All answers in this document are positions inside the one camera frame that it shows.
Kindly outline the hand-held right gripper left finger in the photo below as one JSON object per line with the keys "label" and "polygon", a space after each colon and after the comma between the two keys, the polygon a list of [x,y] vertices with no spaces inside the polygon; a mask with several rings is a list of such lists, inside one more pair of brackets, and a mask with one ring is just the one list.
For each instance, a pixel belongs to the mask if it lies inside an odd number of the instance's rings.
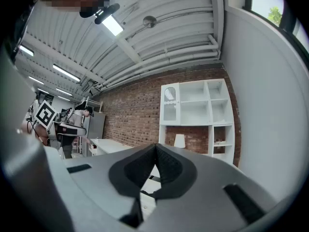
{"label": "hand-held right gripper left finger", "polygon": [[45,149],[53,182],[69,216],[68,232],[124,232],[134,198],[120,195],[109,180],[111,166],[140,148],[94,157],[61,159],[58,151]]}

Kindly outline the metal ceiling dome fixture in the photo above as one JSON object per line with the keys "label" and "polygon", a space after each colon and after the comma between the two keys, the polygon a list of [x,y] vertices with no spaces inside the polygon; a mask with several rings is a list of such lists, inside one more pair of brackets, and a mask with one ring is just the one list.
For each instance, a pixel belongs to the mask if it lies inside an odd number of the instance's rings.
{"label": "metal ceiling dome fixture", "polygon": [[143,19],[143,25],[145,28],[153,28],[155,27],[157,24],[157,19],[153,16],[146,16],[144,19]]}

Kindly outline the white metal bed frame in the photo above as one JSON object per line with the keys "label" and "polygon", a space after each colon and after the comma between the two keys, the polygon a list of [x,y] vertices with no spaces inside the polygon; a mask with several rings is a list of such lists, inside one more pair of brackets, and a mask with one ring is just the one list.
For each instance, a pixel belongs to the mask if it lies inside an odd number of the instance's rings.
{"label": "white metal bed frame", "polygon": [[93,109],[99,107],[98,112],[101,113],[102,112],[102,106],[103,106],[103,102],[98,102],[98,101],[94,101],[92,99],[89,98],[89,96],[83,97],[83,99],[81,100],[81,102],[75,107],[76,110],[83,110],[86,106],[90,106]]}

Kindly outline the person's left forearm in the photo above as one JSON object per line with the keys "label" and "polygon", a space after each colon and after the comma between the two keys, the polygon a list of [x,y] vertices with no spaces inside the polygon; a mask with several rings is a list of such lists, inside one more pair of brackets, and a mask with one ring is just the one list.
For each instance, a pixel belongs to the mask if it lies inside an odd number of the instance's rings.
{"label": "person's left forearm", "polygon": [[36,139],[41,141],[45,146],[48,146],[48,133],[46,128],[41,124],[34,124],[31,121],[23,121],[20,126],[22,132],[27,133],[29,135],[35,136]]}

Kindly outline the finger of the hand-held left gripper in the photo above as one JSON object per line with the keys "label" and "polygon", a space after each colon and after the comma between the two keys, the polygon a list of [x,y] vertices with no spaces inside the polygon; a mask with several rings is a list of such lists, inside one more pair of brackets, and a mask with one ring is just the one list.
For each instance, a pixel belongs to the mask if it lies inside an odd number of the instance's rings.
{"label": "finger of the hand-held left gripper", "polygon": [[84,127],[78,127],[67,123],[60,123],[57,126],[56,133],[71,137],[79,137],[85,136],[87,130]]}

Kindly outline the white ceiling pipe run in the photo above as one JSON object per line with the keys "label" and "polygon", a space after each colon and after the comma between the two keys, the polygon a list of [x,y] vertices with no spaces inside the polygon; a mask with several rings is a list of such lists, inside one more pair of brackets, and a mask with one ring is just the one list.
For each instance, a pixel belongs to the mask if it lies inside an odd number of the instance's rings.
{"label": "white ceiling pipe run", "polygon": [[214,37],[212,37],[211,35],[208,35],[208,39],[210,41],[210,44],[187,47],[170,52],[165,52],[163,54],[149,58],[141,63],[135,64],[107,79],[102,84],[97,85],[96,88],[99,91],[102,91],[140,73],[161,68],[166,65],[192,59],[217,57],[219,55],[219,45],[214,39]]}

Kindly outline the row of ceiling light panels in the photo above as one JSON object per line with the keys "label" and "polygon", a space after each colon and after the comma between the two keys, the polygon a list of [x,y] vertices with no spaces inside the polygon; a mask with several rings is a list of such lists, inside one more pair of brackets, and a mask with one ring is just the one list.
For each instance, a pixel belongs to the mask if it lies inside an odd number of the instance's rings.
{"label": "row of ceiling light panels", "polygon": [[101,92],[132,62],[123,26],[46,7],[34,10],[16,57],[19,71],[35,87],[78,101]]}

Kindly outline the white shade brass table lamp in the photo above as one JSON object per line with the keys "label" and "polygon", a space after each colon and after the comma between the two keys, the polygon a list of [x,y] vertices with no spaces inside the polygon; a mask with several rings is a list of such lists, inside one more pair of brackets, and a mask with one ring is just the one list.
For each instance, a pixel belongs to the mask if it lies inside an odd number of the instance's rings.
{"label": "white shade brass table lamp", "polygon": [[184,134],[176,134],[174,147],[185,148],[185,135]]}

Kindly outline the grey cabinet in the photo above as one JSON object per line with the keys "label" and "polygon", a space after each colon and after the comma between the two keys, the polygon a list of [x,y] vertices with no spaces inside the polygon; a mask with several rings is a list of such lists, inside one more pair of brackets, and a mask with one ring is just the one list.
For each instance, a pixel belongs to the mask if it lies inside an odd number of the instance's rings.
{"label": "grey cabinet", "polygon": [[[92,116],[84,119],[83,126],[86,129],[86,137],[90,139],[102,139],[105,123],[105,114],[99,112],[93,112]],[[84,157],[91,156],[91,152],[88,150],[89,144],[82,138],[82,155]]]}

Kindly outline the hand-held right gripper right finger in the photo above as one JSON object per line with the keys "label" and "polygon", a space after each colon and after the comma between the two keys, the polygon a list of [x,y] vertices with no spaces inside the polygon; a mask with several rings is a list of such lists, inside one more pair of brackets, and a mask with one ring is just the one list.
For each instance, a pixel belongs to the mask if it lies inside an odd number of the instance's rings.
{"label": "hand-held right gripper right finger", "polygon": [[258,230],[276,206],[271,195],[222,160],[156,145],[161,188],[143,232],[240,232]]}

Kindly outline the white cube shelf unit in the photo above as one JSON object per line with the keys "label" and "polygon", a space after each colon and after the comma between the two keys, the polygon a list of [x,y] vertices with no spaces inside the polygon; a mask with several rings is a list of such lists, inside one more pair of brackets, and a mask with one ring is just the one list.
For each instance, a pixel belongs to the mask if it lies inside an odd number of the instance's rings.
{"label": "white cube shelf unit", "polygon": [[199,80],[162,85],[159,143],[166,143],[167,126],[207,126],[207,154],[233,164],[235,123],[224,79]]}

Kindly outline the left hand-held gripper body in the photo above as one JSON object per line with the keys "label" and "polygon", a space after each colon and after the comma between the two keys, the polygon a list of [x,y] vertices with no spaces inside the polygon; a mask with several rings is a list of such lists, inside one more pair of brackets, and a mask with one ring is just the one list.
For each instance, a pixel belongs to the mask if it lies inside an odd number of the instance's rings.
{"label": "left hand-held gripper body", "polygon": [[47,101],[43,101],[34,116],[35,122],[43,125],[48,133],[48,146],[60,147],[62,136],[56,133],[57,126],[61,118],[58,113]]}

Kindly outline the plain white side table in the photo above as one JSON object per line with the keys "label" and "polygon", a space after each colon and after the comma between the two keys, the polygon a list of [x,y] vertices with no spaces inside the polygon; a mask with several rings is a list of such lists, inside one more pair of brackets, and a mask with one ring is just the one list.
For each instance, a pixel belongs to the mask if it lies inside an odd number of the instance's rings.
{"label": "plain white side table", "polygon": [[115,153],[132,148],[111,139],[90,139],[88,150],[92,156]]}

